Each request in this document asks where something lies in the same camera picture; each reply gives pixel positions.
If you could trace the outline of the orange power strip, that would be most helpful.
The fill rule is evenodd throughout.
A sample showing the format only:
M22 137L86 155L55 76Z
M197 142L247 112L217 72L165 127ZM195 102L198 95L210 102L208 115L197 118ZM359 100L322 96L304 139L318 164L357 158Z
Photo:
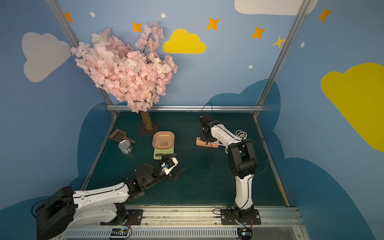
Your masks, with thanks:
M215 142L206 142L206 141L201 140L200 137L197 137L197 139L196 139L196 145L197 145L197 146L201 146L201 147L208 147L208 148L218 148L220 144L219 144L218 141L215 141Z

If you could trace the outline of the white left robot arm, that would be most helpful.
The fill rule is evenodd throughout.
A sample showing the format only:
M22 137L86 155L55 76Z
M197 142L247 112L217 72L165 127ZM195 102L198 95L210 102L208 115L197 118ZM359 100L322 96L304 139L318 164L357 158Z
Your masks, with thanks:
M172 175L178 165L176 154L162 156L159 167L144 164L123 182L100 189L73 191L63 187L36 208L37 239L50 240L71 227L119 225L129 220L127 201L142 197L145 191Z

